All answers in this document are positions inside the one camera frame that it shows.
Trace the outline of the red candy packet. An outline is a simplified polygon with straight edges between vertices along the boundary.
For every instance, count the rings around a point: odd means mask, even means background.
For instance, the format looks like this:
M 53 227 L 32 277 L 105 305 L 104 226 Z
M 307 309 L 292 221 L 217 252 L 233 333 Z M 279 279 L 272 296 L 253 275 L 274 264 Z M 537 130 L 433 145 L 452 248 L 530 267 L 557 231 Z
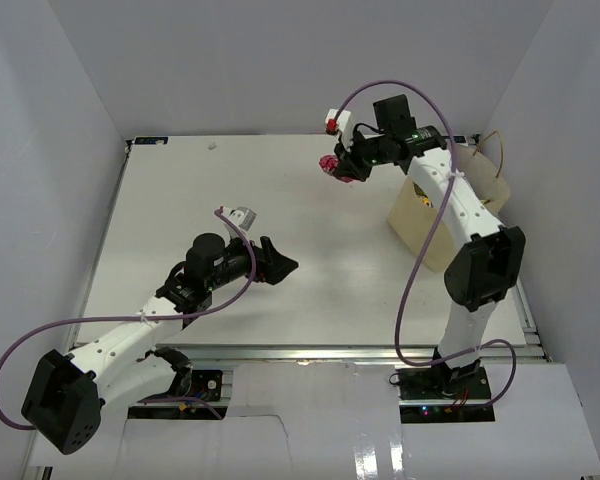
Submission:
M 339 166 L 339 163 L 340 161 L 335 155 L 325 155 L 319 160 L 319 166 L 321 170 L 328 176 L 335 178 L 336 180 L 343 183 L 353 182 L 352 178 L 336 174 L 336 170 Z

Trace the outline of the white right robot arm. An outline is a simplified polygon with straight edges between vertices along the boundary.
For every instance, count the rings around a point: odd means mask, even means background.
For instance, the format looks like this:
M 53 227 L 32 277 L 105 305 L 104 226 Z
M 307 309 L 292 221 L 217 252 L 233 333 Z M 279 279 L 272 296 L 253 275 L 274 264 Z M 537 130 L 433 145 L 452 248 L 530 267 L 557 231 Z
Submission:
M 433 390 L 452 399 L 464 391 L 480 368 L 487 323 L 516 285 L 526 238 L 489 212 L 459 169 L 458 148 L 449 130 L 418 126 L 405 95 L 373 105 L 376 124 L 361 133 L 344 107 L 325 118 L 335 137 L 335 163 L 327 173 L 341 181 L 364 182 L 374 168 L 398 167 L 437 210 L 432 225 L 446 225 L 455 252 L 443 281 L 451 299 L 442 339 L 426 368 Z

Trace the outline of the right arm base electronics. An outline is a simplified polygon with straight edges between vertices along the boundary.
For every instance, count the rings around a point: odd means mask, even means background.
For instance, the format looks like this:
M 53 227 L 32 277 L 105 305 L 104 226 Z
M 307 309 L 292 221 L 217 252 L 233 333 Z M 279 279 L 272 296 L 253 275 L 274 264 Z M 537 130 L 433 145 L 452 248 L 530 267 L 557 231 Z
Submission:
M 496 420 L 486 370 L 446 385 L 428 368 L 399 369 L 388 382 L 398 389 L 403 425 L 492 423 Z

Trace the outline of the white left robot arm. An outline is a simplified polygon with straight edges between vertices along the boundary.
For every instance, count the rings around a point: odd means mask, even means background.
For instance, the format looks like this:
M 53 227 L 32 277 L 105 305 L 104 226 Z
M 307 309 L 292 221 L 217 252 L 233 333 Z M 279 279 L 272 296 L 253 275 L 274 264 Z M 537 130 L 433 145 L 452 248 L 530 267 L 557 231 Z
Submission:
M 38 362 L 25 396 L 23 417 L 62 454 L 94 436 L 101 415 L 147 398 L 182 400 L 192 392 L 192 369 L 181 352 L 163 341 L 211 308 L 215 290 L 242 277 L 276 285 L 298 268 L 272 241 L 244 244 L 215 233 L 198 235 L 183 261 L 126 321 L 73 351 L 52 350 Z

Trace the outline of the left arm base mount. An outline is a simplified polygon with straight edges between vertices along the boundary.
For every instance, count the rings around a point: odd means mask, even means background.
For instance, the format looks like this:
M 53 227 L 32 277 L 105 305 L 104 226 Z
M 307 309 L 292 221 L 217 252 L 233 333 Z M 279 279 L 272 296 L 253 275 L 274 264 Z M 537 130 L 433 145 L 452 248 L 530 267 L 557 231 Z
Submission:
M 191 370 L 179 375 L 169 389 L 150 396 L 151 402 L 128 409 L 127 418 L 134 420 L 216 421 L 226 415 L 222 400 L 221 370 Z

